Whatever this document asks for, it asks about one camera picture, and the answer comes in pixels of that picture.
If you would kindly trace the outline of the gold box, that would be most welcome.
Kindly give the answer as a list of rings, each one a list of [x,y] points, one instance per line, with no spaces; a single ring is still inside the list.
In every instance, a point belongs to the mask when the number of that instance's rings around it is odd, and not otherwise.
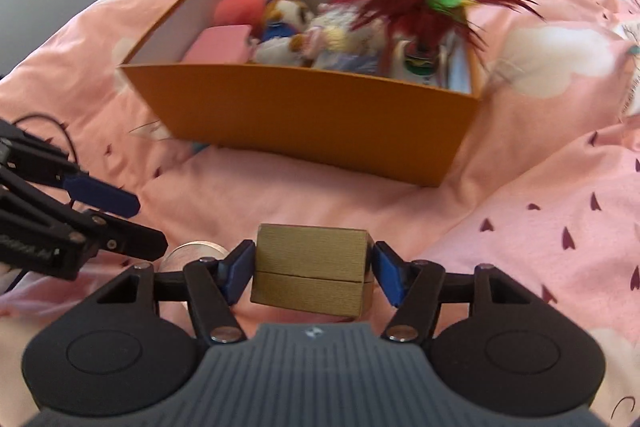
[[[364,230],[261,225],[250,300],[356,319],[372,303],[373,239]]]

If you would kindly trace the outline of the round silver tin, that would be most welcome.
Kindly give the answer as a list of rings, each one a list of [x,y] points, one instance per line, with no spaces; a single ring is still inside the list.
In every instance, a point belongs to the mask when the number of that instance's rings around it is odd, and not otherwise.
[[[169,251],[158,265],[160,272],[181,271],[185,265],[202,258],[222,260],[229,254],[227,248],[209,241],[193,241],[181,244]]]

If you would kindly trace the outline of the pink patterned duvet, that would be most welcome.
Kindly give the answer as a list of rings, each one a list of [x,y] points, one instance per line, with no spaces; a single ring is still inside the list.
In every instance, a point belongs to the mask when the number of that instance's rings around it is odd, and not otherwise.
[[[171,140],[119,63],[177,0],[99,0],[1,83],[1,115],[66,124],[81,164],[136,193],[171,245],[264,222],[357,228],[454,272],[488,262],[601,343],[593,410],[639,419],[639,0],[481,6],[482,108],[436,188]]]

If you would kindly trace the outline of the pink fabric pouch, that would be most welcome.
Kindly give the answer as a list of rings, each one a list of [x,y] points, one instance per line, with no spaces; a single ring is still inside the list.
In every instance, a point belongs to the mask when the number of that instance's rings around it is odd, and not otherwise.
[[[204,29],[183,55],[186,64],[244,64],[250,58],[248,25],[213,26]]]

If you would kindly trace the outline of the orange cardboard storage box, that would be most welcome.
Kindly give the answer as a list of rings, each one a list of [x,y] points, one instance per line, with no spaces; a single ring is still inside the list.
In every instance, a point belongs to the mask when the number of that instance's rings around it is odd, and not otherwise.
[[[480,64],[467,46],[454,48],[445,89],[311,68],[186,64],[217,1],[178,0],[122,62],[175,138],[442,183],[480,109]]]

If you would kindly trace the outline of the red plush ball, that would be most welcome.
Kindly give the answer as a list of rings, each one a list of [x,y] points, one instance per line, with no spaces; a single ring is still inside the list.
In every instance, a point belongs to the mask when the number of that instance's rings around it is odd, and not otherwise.
[[[258,27],[268,0],[220,0],[213,10],[215,26]]]

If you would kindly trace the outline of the brown plush toy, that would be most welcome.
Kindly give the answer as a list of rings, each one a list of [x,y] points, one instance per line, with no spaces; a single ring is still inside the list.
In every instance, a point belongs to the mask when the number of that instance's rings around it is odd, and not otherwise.
[[[262,12],[262,33],[250,61],[262,65],[304,66],[306,31],[315,16],[304,0],[270,0]]]

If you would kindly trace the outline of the green white bottle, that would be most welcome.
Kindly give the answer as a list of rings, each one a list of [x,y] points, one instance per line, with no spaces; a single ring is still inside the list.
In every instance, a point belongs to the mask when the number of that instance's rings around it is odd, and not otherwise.
[[[444,52],[441,46],[422,50],[412,40],[401,40],[394,49],[390,75],[396,80],[420,86],[443,88],[446,86],[443,61]]]

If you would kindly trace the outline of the cream pink crochet toy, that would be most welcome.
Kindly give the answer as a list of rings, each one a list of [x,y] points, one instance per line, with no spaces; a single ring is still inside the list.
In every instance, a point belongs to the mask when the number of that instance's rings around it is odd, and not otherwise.
[[[375,74],[386,45],[383,23],[356,29],[356,6],[321,3],[303,33],[300,55],[313,69]]]

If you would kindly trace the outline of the red feather toy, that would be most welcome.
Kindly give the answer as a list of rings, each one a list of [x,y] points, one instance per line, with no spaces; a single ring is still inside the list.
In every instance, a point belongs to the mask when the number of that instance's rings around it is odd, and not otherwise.
[[[493,5],[514,12],[524,10],[537,15],[533,0],[330,0],[333,4],[353,5],[357,15],[352,29],[378,20],[385,34],[384,54],[393,54],[395,40],[403,36],[421,51],[434,51],[452,32],[474,51],[484,49],[485,41],[468,22],[466,10],[473,6]]]

